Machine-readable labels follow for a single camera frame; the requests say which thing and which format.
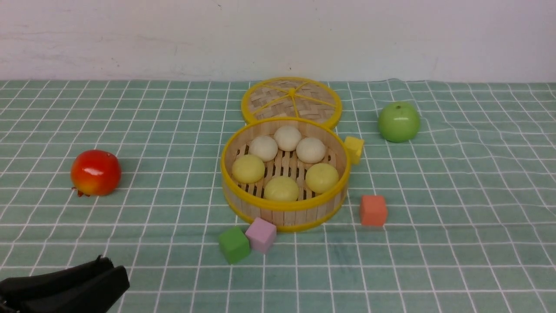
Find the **pink cube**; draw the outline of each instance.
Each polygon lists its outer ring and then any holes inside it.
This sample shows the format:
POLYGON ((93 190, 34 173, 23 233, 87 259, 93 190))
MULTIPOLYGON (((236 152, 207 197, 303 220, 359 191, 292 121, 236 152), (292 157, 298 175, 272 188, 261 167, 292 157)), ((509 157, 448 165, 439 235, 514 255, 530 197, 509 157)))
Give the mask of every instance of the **pink cube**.
POLYGON ((257 217, 245 232, 245 236, 249 239, 251 249, 266 254, 276 239, 276 225, 257 217))

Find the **toy block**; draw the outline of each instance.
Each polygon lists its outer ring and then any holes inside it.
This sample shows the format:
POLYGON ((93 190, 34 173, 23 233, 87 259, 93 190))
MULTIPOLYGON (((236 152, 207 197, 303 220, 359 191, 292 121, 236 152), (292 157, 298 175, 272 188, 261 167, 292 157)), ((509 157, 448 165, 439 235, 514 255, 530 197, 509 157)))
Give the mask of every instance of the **toy block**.
POLYGON ((349 158, 352 164, 359 164, 359 160, 361 160, 361 153, 363 152, 363 144, 365 143, 364 140, 347 136, 344 140, 344 144, 346 149, 349 152, 349 158))
POLYGON ((383 226, 388 218, 384 197, 381 195, 362 196, 359 217, 361 218, 361 225, 383 226))
POLYGON ((229 264, 238 263, 251 253, 249 239, 239 226, 234 226, 218 237, 220 251, 229 264))
POLYGON ((245 236, 251 243, 251 249, 266 254, 276 239, 276 225, 257 217, 245 232, 245 236))

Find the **yellow cube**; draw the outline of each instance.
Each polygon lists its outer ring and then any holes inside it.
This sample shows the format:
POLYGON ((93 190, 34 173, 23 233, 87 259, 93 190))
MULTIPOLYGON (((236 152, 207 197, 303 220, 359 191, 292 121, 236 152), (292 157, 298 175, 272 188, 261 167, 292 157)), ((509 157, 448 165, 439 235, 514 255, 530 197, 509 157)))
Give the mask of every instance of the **yellow cube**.
POLYGON ((347 136, 344 140, 344 144, 349 152, 349 158, 351 159, 352 164, 359 164, 364 143, 364 140, 351 136, 347 136))

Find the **woven bamboo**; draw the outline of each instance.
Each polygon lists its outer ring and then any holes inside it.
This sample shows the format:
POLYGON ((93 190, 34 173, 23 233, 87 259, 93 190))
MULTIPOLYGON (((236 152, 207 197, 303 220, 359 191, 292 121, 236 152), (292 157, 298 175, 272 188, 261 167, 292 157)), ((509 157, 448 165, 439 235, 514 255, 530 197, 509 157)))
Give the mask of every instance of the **woven bamboo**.
POLYGON ((315 227, 332 217, 341 207, 348 189, 350 164, 348 154, 341 140, 328 129, 300 119, 267 119, 246 126, 236 133, 225 148, 222 173, 225 177, 223 190, 230 206, 238 216, 252 222, 260 217, 277 226, 279 231, 298 231, 315 227), (305 183, 305 174, 311 164, 298 160, 295 151, 279 150, 276 158, 265 163, 264 177, 253 184, 241 184, 230 176, 234 161, 249 152, 249 143, 257 136, 270 135, 284 126, 292 125, 302 136, 320 139, 327 146, 322 163, 336 168, 340 181, 330 192, 315 194, 305 183), (299 199, 295 202, 279 203, 263 199, 264 186, 273 177, 287 176, 294 179, 299 187, 299 199))
POLYGON ((295 117, 334 128, 341 115, 341 100, 332 89, 300 77, 278 77, 260 82, 246 92, 241 106, 248 123, 295 117))

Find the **white wall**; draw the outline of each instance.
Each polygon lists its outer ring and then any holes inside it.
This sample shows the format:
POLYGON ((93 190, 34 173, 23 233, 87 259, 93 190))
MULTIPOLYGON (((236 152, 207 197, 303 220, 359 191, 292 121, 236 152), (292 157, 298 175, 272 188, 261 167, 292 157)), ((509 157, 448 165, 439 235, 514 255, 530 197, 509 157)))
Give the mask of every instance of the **white wall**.
POLYGON ((0 79, 556 81, 555 0, 0 0, 0 79))

